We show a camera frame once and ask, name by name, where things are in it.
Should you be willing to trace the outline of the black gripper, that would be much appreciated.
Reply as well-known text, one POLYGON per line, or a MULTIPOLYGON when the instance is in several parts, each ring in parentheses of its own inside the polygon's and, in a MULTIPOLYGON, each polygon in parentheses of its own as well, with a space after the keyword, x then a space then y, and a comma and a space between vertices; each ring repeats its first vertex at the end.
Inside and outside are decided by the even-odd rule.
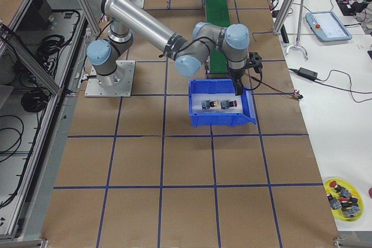
POLYGON ((240 96, 244 93, 244 85, 241 82, 242 76, 245 74, 245 70, 253 68, 254 71, 262 75, 262 57, 257 52, 249 52, 243 59, 239 61, 233 61, 227 59, 227 72, 229 77, 236 81, 235 95, 240 96))

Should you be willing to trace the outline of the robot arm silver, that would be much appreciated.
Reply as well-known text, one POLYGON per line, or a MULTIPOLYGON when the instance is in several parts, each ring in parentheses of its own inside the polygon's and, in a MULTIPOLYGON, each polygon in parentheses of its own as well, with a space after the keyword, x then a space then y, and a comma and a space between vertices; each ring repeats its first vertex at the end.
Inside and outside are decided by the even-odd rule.
POLYGON ((262 72, 262 58, 249 52, 249 30, 243 24, 220 27, 199 22, 193 30, 192 41, 172 31, 131 0, 91 0, 101 12, 144 37, 175 62, 177 71, 185 76, 195 75, 210 54, 217 50, 226 59, 227 72, 236 95, 242 95, 242 76, 247 69, 262 72))

